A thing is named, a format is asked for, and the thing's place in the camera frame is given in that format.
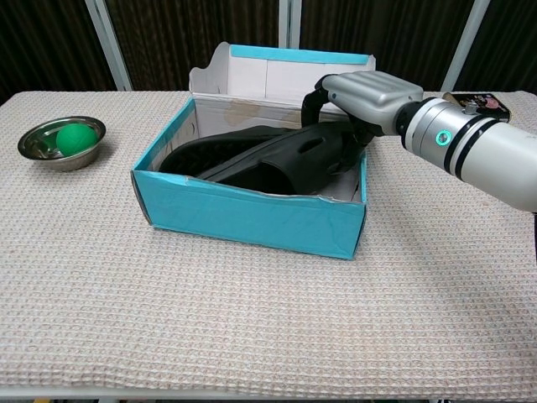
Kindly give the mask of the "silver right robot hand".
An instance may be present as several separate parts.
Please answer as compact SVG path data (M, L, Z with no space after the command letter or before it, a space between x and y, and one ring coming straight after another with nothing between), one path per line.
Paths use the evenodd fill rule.
M423 95L421 86L382 71L330 74L305 95L301 125L318 123L321 109L331 103L349 117L358 143L365 147L375 137L395 135L399 110Z

